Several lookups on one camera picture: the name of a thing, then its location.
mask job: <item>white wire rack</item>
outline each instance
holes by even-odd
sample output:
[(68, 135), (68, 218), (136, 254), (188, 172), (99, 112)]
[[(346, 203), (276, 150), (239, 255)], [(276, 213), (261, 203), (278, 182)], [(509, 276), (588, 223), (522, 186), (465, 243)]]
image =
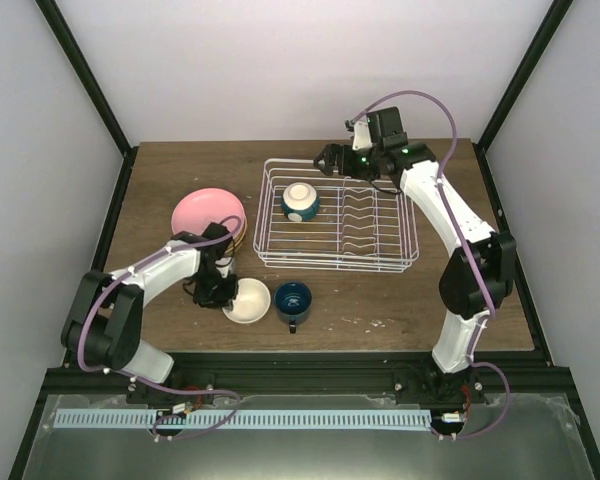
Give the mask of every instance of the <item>white wire rack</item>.
[[(282, 213), (282, 193), (298, 181), (320, 196), (320, 210), (308, 222), (291, 222)], [(394, 189), (388, 180), (376, 185)], [(253, 248), (268, 267), (400, 273), (418, 258), (413, 202), (367, 182), (326, 177), (311, 160), (270, 159)]]

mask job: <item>brown wooden surface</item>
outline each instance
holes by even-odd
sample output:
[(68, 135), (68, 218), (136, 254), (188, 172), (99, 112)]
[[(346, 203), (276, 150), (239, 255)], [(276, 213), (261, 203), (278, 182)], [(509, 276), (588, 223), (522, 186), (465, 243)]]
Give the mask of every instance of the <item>brown wooden surface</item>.
[[(239, 277), (277, 285), (300, 280), (311, 288), (309, 320), (290, 335), (271, 308), (252, 325), (237, 325), (219, 310), (194, 305), (175, 285), (147, 306), (143, 338), (169, 351), (429, 350), (438, 339), (445, 308), (438, 280), (447, 257), (442, 241), (416, 208), (420, 257), (402, 274), (274, 269), (254, 253), (263, 163), (268, 158), (313, 158), (325, 141), (143, 143), (111, 245), (107, 270), (128, 266), (162, 247), (171, 236), (171, 213), (184, 196), (224, 188), (243, 203), (249, 231), (236, 254)], [(442, 157), (447, 140), (427, 140)], [(495, 220), (469, 141), (461, 141), (446, 174), (482, 218)], [(489, 324), (479, 349), (531, 349), (517, 293)]]

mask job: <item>blue mug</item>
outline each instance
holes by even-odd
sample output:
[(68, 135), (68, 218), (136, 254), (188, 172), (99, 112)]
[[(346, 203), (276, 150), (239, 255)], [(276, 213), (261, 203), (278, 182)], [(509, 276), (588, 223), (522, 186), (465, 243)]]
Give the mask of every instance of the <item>blue mug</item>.
[(309, 318), (311, 290), (304, 283), (283, 283), (273, 294), (273, 304), (280, 320), (289, 325), (289, 332), (296, 333), (298, 325)]
[(308, 183), (296, 182), (284, 189), (282, 212), (292, 222), (308, 222), (318, 214), (320, 196)]

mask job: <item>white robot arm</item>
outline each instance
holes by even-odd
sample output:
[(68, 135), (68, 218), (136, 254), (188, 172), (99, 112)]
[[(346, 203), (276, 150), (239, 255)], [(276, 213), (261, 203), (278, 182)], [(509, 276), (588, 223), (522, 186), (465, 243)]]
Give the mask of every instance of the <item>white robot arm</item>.
[(444, 189), (451, 211), (467, 240), (495, 308), (511, 294), (515, 264), (515, 240), (508, 232), (496, 233), (458, 195), (425, 144), (410, 144), (395, 107), (368, 112), (365, 120), (347, 123), (353, 130), (351, 146), (328, 144), (314, 160), (325, 175), (373, 181), (388, 176), (396, 194), (410, 197), (423, 211), (442, 239), (450, 260), (440, 284), (447, 306), (444, 326), (433, 358), (443, 373), (467, 368), (473, 349), (489, 316), (487, 302), (477, 285), (461, 242), (442, 201)]
[[(130, 267), (108, 274), (88, 272), (65, 322), (62, 344), (78, 354), (80, 363), (84, 334), (83, 356), (89, 365), (163, 383), (173, 358), (140, 338), (143, 310), (171, 285), (194, 276), (195, 303), (203, 307), (230, 305), (237, 294), (237, 277), (230, 272), (231, 264), (219, 267), (216, 262), (231, 240), (209, 245), (227, 233), (225, 227), (211, 224), (202, 237), (180, 233)], [(108, 317), (99, 312), (101, 307), (110, 308)]]
[[(442, 239), (449, 256), (460, 247), (460, 239), (451, 224), (437, 187), (438, 163), (426, 160), (419, 162), (410, 170), (405, 170), (400, 179), (400, 188), (420, 207), (431, 225)], [(470, 243), (491, 238), (493, 228), (478, 217), (462, 200), (460, 195), (442, 178), (447, 199), (451, 204), (462, 233)], [(489, 314), (488, 310), (476, 313), (469, 319), (447, 310), (438, 343), (433, 347), (433, 359), (440, 370), (455, 373), (467, 368), (471, 362), (467, 352), (472, 338), (477, 339), (484, 328), (480, 319)]]

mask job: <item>pink plate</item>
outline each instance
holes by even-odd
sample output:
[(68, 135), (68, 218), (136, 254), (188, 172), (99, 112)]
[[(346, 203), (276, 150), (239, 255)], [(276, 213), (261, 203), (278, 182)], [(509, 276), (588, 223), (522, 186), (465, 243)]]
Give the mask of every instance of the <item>pink plate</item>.
[[(244, 222), (244, 207), (238, 198), (219, 188), (203, 188), (190, 193), (176, 205), (171, 216), (173, 233), (187, 231), (202, 235), (211, 222), (220, 223), (230, 215), (236, 215)], [(237, 226), (235, 220), (225, 226), (232, 231)]]

